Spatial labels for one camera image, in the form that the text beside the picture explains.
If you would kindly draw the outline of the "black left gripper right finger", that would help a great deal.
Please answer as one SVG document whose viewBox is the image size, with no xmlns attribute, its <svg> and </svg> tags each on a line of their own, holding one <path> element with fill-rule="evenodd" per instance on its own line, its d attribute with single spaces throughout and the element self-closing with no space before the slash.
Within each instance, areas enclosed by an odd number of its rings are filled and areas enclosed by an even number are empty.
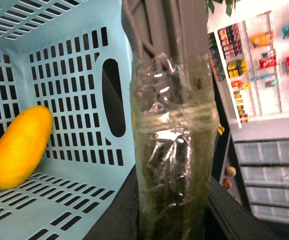
<svg viewBox="0 0 289 240">
<path fill-rule="evenodd" d="M 213 178 L 210 187 L 209 240 L 289 240 L 289 224 L 256 218 Z"/>
</svg>

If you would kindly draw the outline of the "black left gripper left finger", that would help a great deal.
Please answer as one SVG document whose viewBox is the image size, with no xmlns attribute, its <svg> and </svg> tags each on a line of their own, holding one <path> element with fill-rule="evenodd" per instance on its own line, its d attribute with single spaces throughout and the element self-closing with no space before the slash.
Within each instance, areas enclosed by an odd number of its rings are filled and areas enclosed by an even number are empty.
<svg viewBox="0 0 289 240">
<path fill-rule="evenodd" d="M 133 167 L 110 206 L 85 235 L 85 240 L 138 240 L 139 190 Z"/>
</svg>

